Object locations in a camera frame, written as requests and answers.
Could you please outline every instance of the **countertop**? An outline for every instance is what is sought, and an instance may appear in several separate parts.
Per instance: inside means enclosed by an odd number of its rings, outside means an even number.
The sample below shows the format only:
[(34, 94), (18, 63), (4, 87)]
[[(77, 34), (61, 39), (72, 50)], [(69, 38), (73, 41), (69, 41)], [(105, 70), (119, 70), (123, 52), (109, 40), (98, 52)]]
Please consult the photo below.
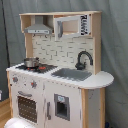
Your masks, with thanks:
[(96, 75), (91, 75), (90, 77), (88, 77), (84, 81), (72, 81), (72, 80), (67, 80), (67, 79), (63, 79), (63, 78), (53, 77), (51, 75), (53, 72), (55, 72), (61, 68), (65, 68), (65, 67), (61, 67), (61, 66), (58, 66), (57, 68), (52, 69), (52, 70), (50, 70), (44, 74), (28, 72), (28, 71), (24, 71), (24, 70), (20, 70), (20, 69), (15, 68), (15, 67), (20, 66), (22, 64), (7, 68), (6, 71), (14, 71), (17, 73), (24, 73), (24, 74), (40, 77), (40, 78), (45, 79), (45, 80), (61, 82), (64, 84), (69, 84), (70, 86), (74, 86), (74, 87), (78, 87), (78, 88), (84, 88), (84, 89), (103, 88), (103, 87), (109, 86), (114, 81), (114, 77), (111, 74), (104, 72), (104, 71), (100, 71)]

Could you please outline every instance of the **cabinet handle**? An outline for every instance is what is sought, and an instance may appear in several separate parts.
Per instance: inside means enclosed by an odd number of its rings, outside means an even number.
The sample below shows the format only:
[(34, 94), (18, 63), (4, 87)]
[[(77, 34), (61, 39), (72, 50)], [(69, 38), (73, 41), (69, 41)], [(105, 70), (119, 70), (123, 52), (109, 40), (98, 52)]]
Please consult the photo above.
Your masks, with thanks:
[(49, 115), (50, 102), (47, 103), (47, 117), (48, 120), (51, 120), (51, 116)]
[(57, 21), (57, 22), (58, 22), (58, 26), (60, 28), (60, 33), (58, 34), (58, 37), (60, 38), (63, 35), (63, 24), (61, 21)]
[(24, 92), (22, 92), (22, 91), (18, 91), (18, 93), (19, 93), (20, 95), (22, 95), (22, 96), (32, 97), (32, 94), (26, 94), (26, 93), (24, 93)]

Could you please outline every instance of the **burner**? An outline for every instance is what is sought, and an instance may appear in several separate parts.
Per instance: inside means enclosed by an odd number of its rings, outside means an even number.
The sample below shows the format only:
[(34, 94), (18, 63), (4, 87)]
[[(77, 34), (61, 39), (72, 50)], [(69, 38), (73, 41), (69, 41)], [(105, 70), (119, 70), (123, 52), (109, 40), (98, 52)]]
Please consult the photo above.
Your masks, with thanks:
[(29, 72), (37, 72), (37, 73), (46, 73), (54, 68), (56, 68), (57, 66), (53, 66), (53, 65), (47, 65), (47, 64), (39, 64), (38, 67), (34, 67), (34, 68), (27, 68), (25, 65), (21, 65), (19, 67), (16, 67), (18, 69), (21, 70), (26, 70)]

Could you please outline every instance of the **white cabinet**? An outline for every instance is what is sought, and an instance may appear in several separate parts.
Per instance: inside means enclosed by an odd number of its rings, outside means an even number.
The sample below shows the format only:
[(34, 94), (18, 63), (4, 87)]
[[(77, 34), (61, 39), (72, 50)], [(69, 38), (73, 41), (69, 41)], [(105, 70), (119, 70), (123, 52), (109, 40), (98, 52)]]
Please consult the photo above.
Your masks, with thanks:
[(45, 82), (46, 128), (82, 128), (81, 91)]
[(55, 40), (89, 35), (90, 16), (75, 15), (54, 18)]

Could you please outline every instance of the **sink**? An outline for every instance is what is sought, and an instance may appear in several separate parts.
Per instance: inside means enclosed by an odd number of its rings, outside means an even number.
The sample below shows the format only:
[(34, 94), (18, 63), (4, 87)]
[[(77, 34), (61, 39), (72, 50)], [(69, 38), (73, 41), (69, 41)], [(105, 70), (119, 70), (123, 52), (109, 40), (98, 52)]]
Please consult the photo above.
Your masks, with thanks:
[(88, 71), (81, 71), (76, 69), (62, 68), (54, 73), (52, 76), (60, 77), (63, 79), (74, 80), (74, 81), (83, 81), (91, 76), (92, 73)]

